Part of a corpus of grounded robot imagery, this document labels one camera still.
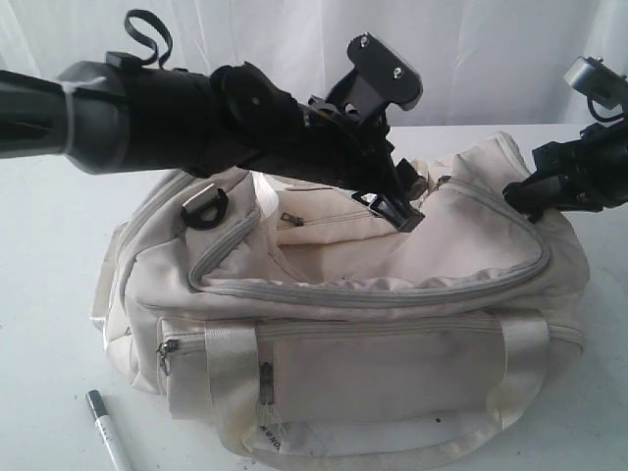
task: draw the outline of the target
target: white table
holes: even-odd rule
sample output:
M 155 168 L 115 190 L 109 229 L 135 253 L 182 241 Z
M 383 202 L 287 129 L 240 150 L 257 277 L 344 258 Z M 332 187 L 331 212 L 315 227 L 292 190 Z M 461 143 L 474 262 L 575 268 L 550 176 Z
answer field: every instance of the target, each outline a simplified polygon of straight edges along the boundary
M 429 158 L 502 129 L 529 155 L 580 128 L 405 128 L 392 141 L 397 155 Z M 157 178 L 91 177 L 51 156 L 0 161 L 0 469 L 110 469 L 83 398 L 92 388 L 106 395 L 135 471 L 267 469 L 223 450 L 205 426 L 173 421 L 163 398 L 133 390 L 87 319 L 111 231 Z M 586 353 L 512 429 L 443 469 L 628 468 L 628 205 L 570 219 L 592 267 L 580 307 Z

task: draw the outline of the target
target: bag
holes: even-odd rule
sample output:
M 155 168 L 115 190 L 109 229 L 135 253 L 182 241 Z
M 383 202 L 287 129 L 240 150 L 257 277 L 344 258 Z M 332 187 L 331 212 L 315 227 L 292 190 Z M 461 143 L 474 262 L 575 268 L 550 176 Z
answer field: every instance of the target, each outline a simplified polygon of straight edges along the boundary
M 529 175 L 507 134 L 429 174 L 425 220 L 400 234 L 336 188 L 171 173 L 103 264 L 108 357 L 280 469 L 418 469 L 477 448 L 580 355 L 589 269 L 561 214 L 533 225 L 503 201 Z M 212 220 L 217 188 L 222 222 L 188 227 L 183 205 Z

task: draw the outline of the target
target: white curtain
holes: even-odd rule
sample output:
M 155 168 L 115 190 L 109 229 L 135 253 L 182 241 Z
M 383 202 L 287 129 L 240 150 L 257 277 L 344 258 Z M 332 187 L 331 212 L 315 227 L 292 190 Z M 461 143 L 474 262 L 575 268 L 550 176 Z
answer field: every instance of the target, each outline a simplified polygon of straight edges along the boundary
M 628 65 L 628 0 L 0 0 L 0 67 L 52 79 L 107 50 L 146 55 L 130 8 L 169 27 L 170 67 L 248 61 L 301 101 L 348 72 L 346 44 L 369 30 L 423 78 L 393 125 L 586 123 L 565 71 L 578 55 Z

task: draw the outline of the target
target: black d-ring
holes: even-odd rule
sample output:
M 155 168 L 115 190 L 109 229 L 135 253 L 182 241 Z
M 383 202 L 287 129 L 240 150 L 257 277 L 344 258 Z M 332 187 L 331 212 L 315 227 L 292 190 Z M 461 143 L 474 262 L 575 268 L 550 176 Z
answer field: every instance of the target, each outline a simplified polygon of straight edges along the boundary
M 148 37 L 144 33 L 139 32 L 135 28 L 135 26 L 132 25 L 132 18 L 138 18 L 153 26 L 153 28 L 161 35 L 161 37 L 164 38 L 164 41 L 166 41 L 166 46 L 168 46 L 168 50 L 164 54 L 162 54 L 161 57 L 159 57 L 159 47 L 157 46 L 157 42 L 155 42 L 154 39 Z M 149 66 L 155 63 L 155 61 L 157 61 L 157 58 L 159 57 L 159 68 L 163 69 L 164 64 L 173 52 L 173 37 L 170 35 L 170 32 L 168 31 L 166 25 L 164 25 L 163 22 L 159 20 L 159 18 L 157 18 L 154 13 L 147 10 L 134 9 L 129 10 L 127 12 L 127 15 L 125 16 L 125 30 L 129 34 L 129 36 L 132 37 L 135 41 L 148 47 L 149 49 L 152 49 L 153 51 L 148 59 L 141 59 L 141 65 Z
M 198 231 L 208 231 L 218 227 L 225 219 L 229 197 L 222 188 L 208 186 L 192 196 L 183 204 L 181 217 L 185 224 Z M 214 208 L 216 214 L 212 219 L 203 219 L 203 214 Z

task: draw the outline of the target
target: pen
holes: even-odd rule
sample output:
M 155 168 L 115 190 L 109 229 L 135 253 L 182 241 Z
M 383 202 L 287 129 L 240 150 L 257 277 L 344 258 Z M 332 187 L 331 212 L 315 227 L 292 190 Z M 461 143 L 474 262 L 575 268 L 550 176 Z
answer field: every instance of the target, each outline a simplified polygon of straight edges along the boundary
M 107 408 L 98 390 L 92 390 L 85 395 L 89 409 L 94 416 L 96 429 L 100 434 L 102 443 L 107 448 L 109 459 L 115 471 L 132 471 L 131 464 L 125 455 L 125 451 L 120 444 L 116 428 L 107 413 Z

